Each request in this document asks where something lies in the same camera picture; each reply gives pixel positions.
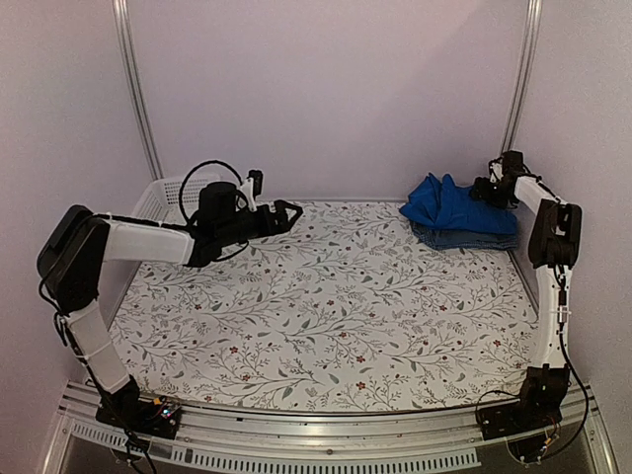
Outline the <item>bright blue garment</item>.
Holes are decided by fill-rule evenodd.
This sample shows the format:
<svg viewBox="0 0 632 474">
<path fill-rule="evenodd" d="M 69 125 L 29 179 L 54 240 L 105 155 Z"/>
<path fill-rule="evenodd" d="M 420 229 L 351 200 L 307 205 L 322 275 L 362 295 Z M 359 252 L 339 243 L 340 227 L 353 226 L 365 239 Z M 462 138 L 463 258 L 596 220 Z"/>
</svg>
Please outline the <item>bright blue garment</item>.
<svg viewBox="0 0 632 474">
<path fill-rule="evenodd" d="M 400 213 L 432 230 L 516 234 L 517 219 L 510 211 L 473 199 L 469 195 L 470 190 L 470 187 L 456 186 L 449 174 L 438 179 L 429 173 L 409 193 Z"/>
</svg>

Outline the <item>dark teal t-shirt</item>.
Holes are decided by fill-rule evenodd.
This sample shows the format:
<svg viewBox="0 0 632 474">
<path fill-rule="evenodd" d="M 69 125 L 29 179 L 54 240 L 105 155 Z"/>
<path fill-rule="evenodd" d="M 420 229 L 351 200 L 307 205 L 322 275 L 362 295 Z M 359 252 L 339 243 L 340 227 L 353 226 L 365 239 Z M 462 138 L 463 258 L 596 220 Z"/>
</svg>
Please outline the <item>dark teal t-shirt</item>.
<svg viewBox="0 0 632 474">
<path fill-rule="evenodd" d="M 469 249 L 508 251 L 518 247 L 513 234 L 486 234 L 466 230 L 434 230 L 410 222 L 413 234 L 424 245 L 437 250 Z"/>
</svg>

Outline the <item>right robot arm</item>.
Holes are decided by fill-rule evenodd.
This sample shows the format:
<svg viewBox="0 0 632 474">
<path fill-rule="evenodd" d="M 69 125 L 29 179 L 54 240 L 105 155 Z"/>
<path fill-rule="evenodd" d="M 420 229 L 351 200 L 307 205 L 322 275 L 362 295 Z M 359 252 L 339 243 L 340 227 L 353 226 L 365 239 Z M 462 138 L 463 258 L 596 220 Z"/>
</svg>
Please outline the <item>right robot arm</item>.
<svg viewBox="0 0 632 474">
<path fill-rule="evenodd" d="M 531 173 L 519 151 L 505 151 L 488 164 L 490 176 L 475 181 L 471 196 L 499 208 L 524 204 L 534 215 L 527 257 L 538 285 L 539 339 L 512 403 L 476 415 L 487 431 L 530 431 L 561 421 L 561 405 L 576 376 L 567 335 L 572 270 L 580 251 L 582 209 L 550 190 Z"/>
</svg>

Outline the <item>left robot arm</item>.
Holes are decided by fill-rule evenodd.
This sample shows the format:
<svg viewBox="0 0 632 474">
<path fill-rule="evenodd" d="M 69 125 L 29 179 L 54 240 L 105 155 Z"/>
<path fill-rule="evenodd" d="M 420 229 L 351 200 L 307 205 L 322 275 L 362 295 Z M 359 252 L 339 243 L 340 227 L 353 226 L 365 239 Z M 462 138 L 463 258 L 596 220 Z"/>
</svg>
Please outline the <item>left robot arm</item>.
<svg viewBox="0 0 632 474">
<path fill-rule="evenodd" d="M 138 386 L 121 360 L 102 314 L 101 279 L 110 267 L 135 273 L 142 263 L 202 269 L 238 256 L 253 240 L 288 233 L 303 213 L 278 199 L 259 203 L 256 178 L 242 184 L 214 181 L 197 193 L 197 207 L 182 205 L 182 223 L 97 213 L 69 207 L 37 258 L 39 296 L 53 323 L 125 428 L 146 421 Z"/>
</svg>

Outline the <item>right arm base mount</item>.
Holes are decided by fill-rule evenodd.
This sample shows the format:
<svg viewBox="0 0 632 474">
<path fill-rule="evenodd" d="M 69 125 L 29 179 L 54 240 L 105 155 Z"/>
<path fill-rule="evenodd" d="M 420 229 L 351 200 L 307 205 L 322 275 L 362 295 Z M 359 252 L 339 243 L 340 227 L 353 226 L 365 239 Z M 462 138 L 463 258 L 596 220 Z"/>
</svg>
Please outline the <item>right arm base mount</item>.
<svg viewBox="0 0 632 474">
<path fill-rule="evenodd" d="M 558 406 L 515 401 L 483 408 L 477 405 L 475 420 L 483 439 L 491 440 L 554 427 L 562 421 L 562 414 Z"/>
</svg>

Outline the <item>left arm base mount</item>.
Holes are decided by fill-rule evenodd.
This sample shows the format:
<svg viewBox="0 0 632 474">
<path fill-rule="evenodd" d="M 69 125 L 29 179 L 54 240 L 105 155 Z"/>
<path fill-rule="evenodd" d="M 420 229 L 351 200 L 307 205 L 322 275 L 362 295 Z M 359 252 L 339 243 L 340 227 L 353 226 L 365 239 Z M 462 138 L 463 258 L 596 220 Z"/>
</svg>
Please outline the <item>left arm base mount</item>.
<svg viewBox="0 0 632 474">
<path fill-rule="evenodd" d="M 165 396 L 152 400 L 141 400 L 136 395 L 112 396 L 102 399 L 96 420 L 136 434 L 175 439 L 181 409 L 178 401 Z"/>
</svg>

